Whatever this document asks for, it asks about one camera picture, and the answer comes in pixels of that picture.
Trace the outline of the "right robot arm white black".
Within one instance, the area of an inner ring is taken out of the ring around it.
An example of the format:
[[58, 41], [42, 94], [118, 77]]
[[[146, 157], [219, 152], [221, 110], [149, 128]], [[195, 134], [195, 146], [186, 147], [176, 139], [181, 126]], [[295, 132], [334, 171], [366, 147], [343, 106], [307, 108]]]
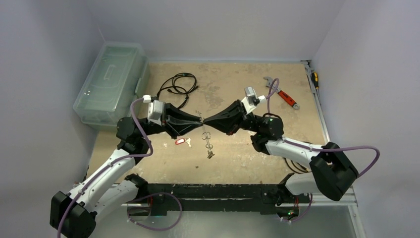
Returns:
[[291, 174], [282, 182], [278, 195], [285, 202], [303, 193], [321, 193], [339, 201], [359, 177], [358, 170], [337, 144], [317, 145], [287, 138], [279, 116], [248, 113], [240, 100], [205, 118], [203, 123], [227, 135], [233, 135], [239, 129], [253, 131], [251, 141], [256, 151], [309, 167], [310, 172]]

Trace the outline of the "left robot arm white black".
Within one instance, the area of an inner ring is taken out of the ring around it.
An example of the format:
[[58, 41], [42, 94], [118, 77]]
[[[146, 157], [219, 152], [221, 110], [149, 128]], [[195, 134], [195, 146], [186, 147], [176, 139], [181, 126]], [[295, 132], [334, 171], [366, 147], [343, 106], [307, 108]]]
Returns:
[[148, 114], [138, 119], [131, 116], [117, 123], [116, 136], [120, 143], [106, 161], [88, 178], [69, 192], [57, 192], [51, 201], [50, 225], [57, 236], [88, 238], [97, 223], [117, 207], [128, 201], [141, 203], [146, 200], [146, 181], [131, 174], [118, 186], [118, 178], [131, 170], [144, 157], [154, 152], [149, 135], [167, 133], [171, 138], [202, 126], [202, 119], [159, 100], [146, 101]]

